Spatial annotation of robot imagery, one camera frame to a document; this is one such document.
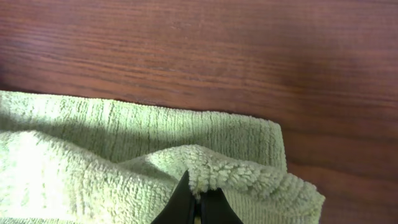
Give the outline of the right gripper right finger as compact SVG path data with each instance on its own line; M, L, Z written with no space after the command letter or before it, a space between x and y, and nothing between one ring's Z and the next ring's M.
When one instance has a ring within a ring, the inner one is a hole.
M208 190L200 196L201 224L243 224L220 188Z

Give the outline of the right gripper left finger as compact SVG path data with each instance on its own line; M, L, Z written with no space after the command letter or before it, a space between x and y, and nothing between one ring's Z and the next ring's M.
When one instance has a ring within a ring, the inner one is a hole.
M151 224L194 224L195 204L186 170L166 206Z

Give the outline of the light green cloth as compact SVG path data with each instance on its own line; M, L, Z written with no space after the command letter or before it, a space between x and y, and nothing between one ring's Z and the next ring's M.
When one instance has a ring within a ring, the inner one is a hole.
M185 172L244 223L318 223L325 201L287 171L272 121L1 92L2 223L150 223Z

